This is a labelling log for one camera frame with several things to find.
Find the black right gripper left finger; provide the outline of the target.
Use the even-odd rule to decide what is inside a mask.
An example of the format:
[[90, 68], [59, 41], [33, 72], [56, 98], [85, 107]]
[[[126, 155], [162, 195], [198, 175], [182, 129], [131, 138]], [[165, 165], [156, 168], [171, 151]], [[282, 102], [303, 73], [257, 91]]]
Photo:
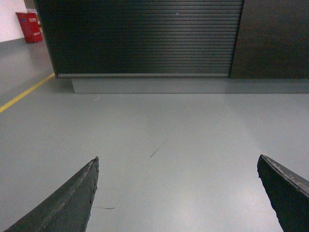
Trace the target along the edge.
[[98, 184], [95, 157], [7, 232], [84, 232]]

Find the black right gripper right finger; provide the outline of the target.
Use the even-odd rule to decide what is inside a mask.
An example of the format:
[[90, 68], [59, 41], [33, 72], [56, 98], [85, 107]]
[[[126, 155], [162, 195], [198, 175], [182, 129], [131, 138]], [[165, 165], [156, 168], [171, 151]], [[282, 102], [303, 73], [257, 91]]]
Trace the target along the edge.
[[284, 232], [309, 230], [309, 182], [266, 155], [257, 171]]

